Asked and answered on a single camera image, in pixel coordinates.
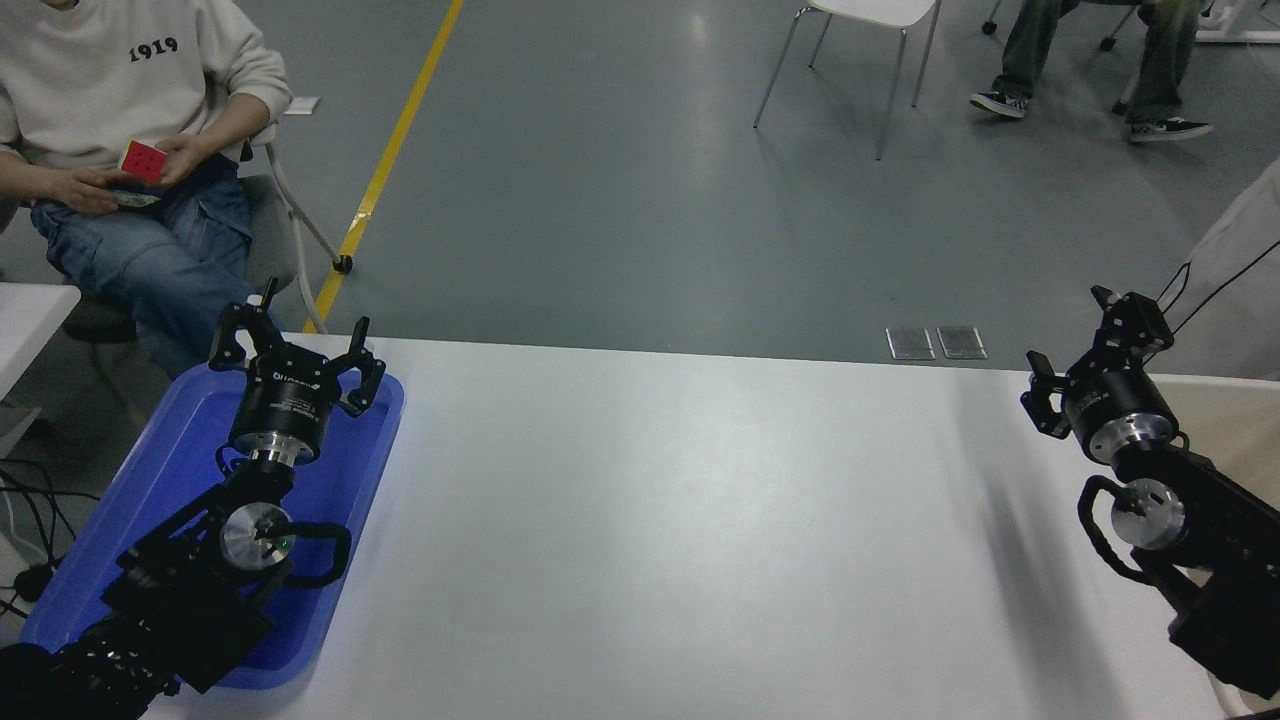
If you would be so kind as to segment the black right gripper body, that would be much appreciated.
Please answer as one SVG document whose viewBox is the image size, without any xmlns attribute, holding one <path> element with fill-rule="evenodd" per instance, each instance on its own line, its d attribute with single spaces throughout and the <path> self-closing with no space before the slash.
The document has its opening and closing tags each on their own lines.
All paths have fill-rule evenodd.
<svg viewBox="0 0 1280 720">
<path fill-rule="evenodd" d="M 1164 396 L 1140 370 L 1078 378 L 1062 392 L 1061 407 L 1083 448 L 1167 443 L 1180 432 Z"/>
</svg>

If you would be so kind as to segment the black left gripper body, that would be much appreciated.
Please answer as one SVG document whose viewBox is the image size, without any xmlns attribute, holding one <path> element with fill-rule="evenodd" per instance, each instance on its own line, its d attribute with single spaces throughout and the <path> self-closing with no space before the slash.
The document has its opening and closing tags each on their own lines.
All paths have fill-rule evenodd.
<svg viewBox="0 0 1280 720">
<path fill-rule="evenodd" d="M 256 357 L 246 370 L 244 397 L 230 427 L 230 442 L 248 446 L 276 433 L 320 446 L 335 402 L 335 377 L 324 357 Z"/>
</svg>

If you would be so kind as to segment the seated person's left hand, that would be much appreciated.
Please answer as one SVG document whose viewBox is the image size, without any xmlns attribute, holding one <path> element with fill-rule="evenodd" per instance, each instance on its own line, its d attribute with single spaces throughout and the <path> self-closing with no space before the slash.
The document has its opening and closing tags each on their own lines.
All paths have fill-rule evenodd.
<svg viewBox="0 0 1280 720">
<path fill-rule="evenodd" d="M 205 135 L 175 135 L 156 142 L 155 149 L 165 154 L 157 187 L 169 190 L 188 178 L 202 163 L 219 154 L 219 149 Z"/>
</svg>

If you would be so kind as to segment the seated person's right hand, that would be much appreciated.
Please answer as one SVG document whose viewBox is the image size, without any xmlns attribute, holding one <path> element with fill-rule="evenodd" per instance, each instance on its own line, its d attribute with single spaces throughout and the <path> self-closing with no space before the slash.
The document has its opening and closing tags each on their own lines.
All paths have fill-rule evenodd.
<svg viewBox="0 0 1280 720">
<path fill-rule="evenodd" d="M 102 215 L 120 209 L 113 190 L 118 184 L 129 184 L 133 179 L 133 176 L 123 170 L 46 169 L 35 193 L 77 213 Z"/>
</svg>

